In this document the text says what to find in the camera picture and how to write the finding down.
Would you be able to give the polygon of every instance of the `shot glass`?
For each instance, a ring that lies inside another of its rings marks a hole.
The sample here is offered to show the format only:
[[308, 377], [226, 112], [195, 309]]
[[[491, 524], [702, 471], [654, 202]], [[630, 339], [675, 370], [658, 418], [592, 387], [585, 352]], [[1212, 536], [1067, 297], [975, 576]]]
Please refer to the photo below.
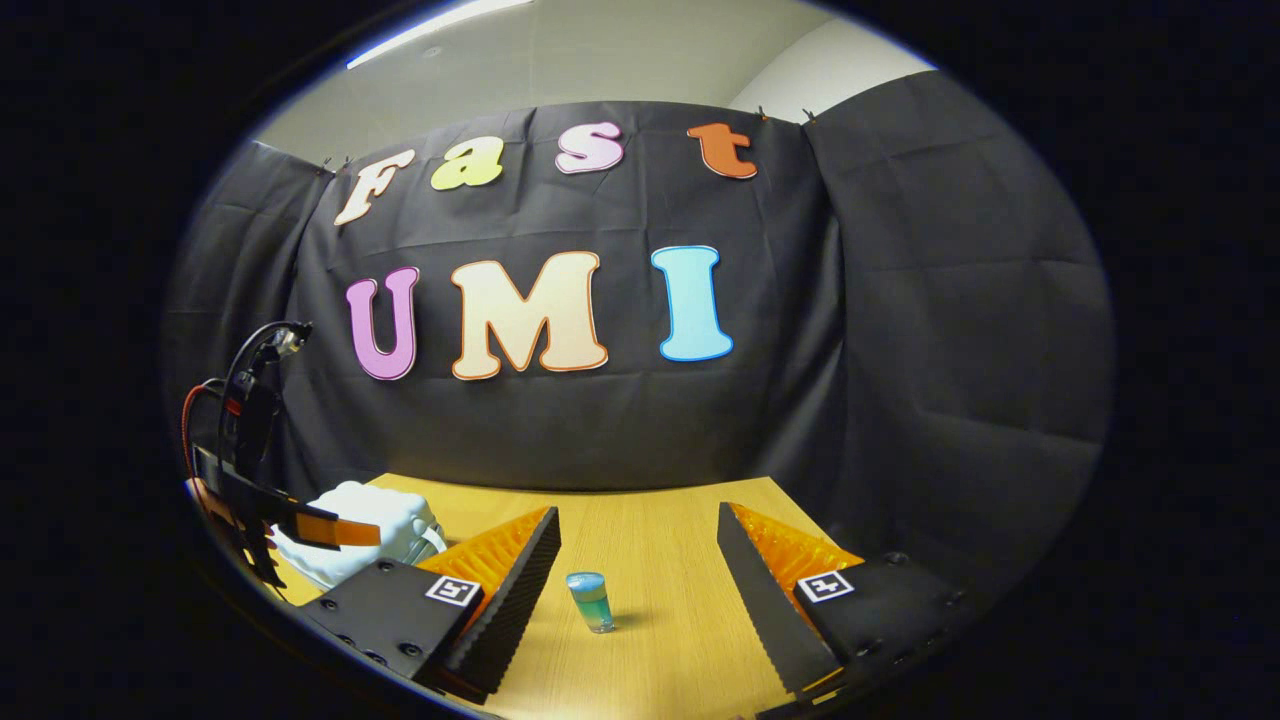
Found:
[[604, 592], [604, 575], [599, 573], [573, 573], [568, 577], [568, 591], [593, 633], [613, 632], [613, 614], [609, 596]]

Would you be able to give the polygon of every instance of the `orange ribbed pad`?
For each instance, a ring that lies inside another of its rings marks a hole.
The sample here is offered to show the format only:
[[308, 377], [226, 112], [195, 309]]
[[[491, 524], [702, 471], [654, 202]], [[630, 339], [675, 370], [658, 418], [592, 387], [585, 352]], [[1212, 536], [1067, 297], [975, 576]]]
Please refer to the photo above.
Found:
[[550, 511], [549, 505], [497, 528], [490, 528], [417, 564], [422, 570], [480, 583], [480, 587], [484, 588], [484, 598], [467, 619], [462, 633], [458, 633], [460, 637], [471, 629], [471, 624], [489, 606], [489, 601], [498, 592], [498, 585], [507, 579], [516, 559], [520, 557], [520, 552], [525, 550], [525, 544], [548, 511]]
[[756, 552], [764, 559], [764, 564], [769, 568], [778, 587], [787, 594], [787, 600], [796, 607], [804, 621], [809, 623], [809, 626], [817, 633], [818, 628], [809, 620], [792, 592], [796, 582], [800, 578], [859, 565], [863, 559], [741, 505], [730, 502], [728, 506], [733, 510], [742, 529], [746, 530], [746, 537], [751, 538]]

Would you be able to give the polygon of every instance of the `blue letter i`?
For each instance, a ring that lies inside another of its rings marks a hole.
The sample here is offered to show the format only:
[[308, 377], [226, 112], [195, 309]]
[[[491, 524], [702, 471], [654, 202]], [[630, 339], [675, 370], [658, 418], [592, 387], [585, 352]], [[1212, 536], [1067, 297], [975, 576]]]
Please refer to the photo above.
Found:
[[695, 363], [728, 355], [733, 340], [719, 329], [712, 286], [712, 266], [719, 263], [719, 252], [705, 245], [663, 247], [653, 252], [650, 261], [667, 277], [671, 337], [659, 348], [662, 356]]

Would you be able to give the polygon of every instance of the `ceiling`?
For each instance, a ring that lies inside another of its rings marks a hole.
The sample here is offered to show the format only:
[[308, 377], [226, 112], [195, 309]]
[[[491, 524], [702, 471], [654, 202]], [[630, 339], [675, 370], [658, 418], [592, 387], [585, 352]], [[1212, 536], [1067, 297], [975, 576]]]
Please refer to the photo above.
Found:
[[339, 68], [256, 138], [333, 165], [521, 108], [589, 100], [727, 106], [780, 53], [832, 18], [799, 0], [534, 0]]

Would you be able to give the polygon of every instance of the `ceiling light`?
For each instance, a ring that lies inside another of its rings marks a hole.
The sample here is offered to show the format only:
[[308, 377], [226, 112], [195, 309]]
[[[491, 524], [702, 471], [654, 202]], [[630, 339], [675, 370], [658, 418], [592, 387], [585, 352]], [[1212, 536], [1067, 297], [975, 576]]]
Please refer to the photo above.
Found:
[[475, 0], [474, 3], [467, 3], [466, 5], [454, 8], [448, 13], [436, 15], [417, 27], [407, 29], [397, 35], [396, 37], [388, 40], [387, 42], [378, 45], [372, 50], [365, 51], [355, 60], [347, 63], [347, 69], [349, 70], [356, 65], [367, 63], [369, 60], [372, 60], [374, 58], [381, 55], [383, 53], [387, 53], [388, 50], [394, 50], [396, 47], [399, 47], [401, 45], [404, 45], [411, 40], [417, 40], [424, 35], [429, 35], [440, 28], [449, 27], [453, 23], [460, 23], [462, 20], [467, 20], [477, 15], [483, 15], [485, 13], [493, 13], [494, 10], [504, 10], [507, 8], [513, 8], [516, 5], [525, 5], [532, 1], [534, 0]]

